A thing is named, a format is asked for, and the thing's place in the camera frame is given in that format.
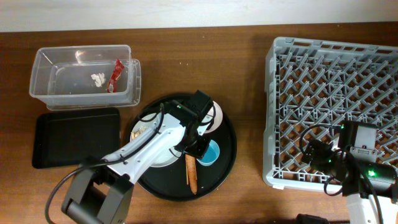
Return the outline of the orange carrot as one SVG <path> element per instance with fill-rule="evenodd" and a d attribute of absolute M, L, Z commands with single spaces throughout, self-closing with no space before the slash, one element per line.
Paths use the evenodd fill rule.
<path fill-rule="evenodd" d="M 197 194 L 198 186 L 197 186 L 197 169 L 196 169 L 196 159 L 188 154 L 185 155 L 185 164 L 188 167 L 188 175 L 189 175 L 189 186 L 190 190 L 194 195 Z"/>

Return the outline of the light blue cup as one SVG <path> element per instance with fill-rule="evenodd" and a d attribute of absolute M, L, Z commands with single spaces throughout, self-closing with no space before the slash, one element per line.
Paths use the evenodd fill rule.
<path fill-rule="evenodd" d="M 211 140 L 202 159 L 197 159 L 202 166 L 211 166 L 220 156 L 220 147 L 216 141 Z"/>

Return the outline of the white bowl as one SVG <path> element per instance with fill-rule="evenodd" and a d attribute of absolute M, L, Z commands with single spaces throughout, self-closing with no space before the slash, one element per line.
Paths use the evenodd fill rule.
<path fill-rule="evenodd" d="M 216 116 L 215 116 L 215 119 L 213 120 L 213 123 L 211 123 L 207 127 L 205 134 L 211 133 L 211 132 L 215 131 L 216 129 L 218 129 L 223 121 L 223 111 L 222 111 L 221 107 L 215 101 L 213 102 L 213 104 L 215 106 Z"/>

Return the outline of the red snack wrapper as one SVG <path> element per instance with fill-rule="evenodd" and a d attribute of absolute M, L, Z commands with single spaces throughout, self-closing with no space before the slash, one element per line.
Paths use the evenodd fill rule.
<path fill-rule="evenodd" d="M 109 79 L 108 82 L 107 86 L 108 93 L 115 93 L 117 91 L 117 81 L 119 80 L 123 70 L 124 70 L 124 65 L 121 63 L 119 59 L 117 59 L 113 70 L 113 74 L 111 75 L 111 78 Z"/>

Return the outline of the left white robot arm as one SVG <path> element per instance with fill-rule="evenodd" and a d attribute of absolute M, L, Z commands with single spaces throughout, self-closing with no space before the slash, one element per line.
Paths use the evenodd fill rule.
<path fill-rule="evenodd" d="M 44 215 L 59 188 L 72 183 L 62 203 L 62 212 L 76 223 L 124 223 L 134 186 L 144 172 L 169 149 L 201 159 L 210 139 L 205 129 L 216 116 L 211 99 L 161 103 L 151 125 L 131 142 L 100 161 L 85 164 L 66 175 L 51 191 Z"/>

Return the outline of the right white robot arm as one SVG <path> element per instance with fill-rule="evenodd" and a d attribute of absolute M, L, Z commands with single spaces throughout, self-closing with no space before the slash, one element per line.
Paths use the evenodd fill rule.
<path fill-rule="evenodd" d="M 346 199 L 350 223 L 395 223 L 397 219 L 397 172 L 376 161 L 374 124 L 344 121 L 333 125 L 337 142 L 312 139 L 300 144 L 302 162 L 341 183 L 336 192 Z"/>

